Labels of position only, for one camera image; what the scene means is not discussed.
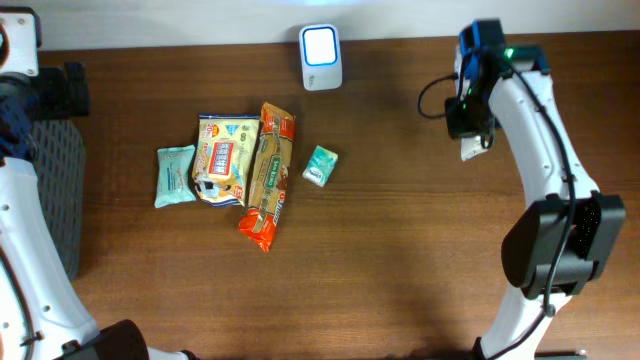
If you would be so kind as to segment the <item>mint green wipes pack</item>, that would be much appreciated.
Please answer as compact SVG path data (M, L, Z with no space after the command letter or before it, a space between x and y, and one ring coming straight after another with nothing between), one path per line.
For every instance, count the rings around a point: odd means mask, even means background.
M156 208L196 200L189 186L188 175L194 153L194 145L157 150L159 171L154 201Z

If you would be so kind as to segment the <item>beige snack bag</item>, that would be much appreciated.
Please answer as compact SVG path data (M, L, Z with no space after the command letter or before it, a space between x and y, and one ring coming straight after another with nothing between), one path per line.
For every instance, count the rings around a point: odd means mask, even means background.
M192 179L213 207L244 206L260 118L250 114L200 114Z

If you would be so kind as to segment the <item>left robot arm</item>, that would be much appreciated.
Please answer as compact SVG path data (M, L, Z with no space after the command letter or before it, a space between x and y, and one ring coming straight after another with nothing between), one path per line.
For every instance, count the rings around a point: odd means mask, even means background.
M40 67L41 20L1 8L1 356L4 359L182 359L146 344L135 323L99 328L64 270L42 210L33 124L90 112L85 67Z

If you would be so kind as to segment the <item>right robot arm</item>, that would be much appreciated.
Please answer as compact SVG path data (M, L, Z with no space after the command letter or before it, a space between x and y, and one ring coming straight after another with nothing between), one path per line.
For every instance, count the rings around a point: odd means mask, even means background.
M475 20L460 32L455 71L446 122L462 159L491 149L502 131L526 201L501 246L505 296L471 356L533 359L559 310L602 275L625 207L600 192L573 149L540 46L510 46L499 20Z

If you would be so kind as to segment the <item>small teal gum box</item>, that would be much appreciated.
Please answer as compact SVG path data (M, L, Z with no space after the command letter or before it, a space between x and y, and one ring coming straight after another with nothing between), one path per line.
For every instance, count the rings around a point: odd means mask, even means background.
M320 145L314 149L303 171L303 178L319 187L324 187L338 161L338 155Z

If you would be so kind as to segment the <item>orange spaghetti packet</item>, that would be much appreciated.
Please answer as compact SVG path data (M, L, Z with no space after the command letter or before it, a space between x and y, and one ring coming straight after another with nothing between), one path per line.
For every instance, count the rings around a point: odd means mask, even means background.
M238 230L268 252L287 197L295 116L265 102L260 122L248 204Z

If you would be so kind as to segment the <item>white tube with gold cap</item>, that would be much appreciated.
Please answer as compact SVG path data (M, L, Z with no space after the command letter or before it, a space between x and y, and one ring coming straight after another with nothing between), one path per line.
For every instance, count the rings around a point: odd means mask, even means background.
M488 151L488 149L483 146L484 142L481 136L462 138L460 144L460 156L462 161L470 160L473 157Z

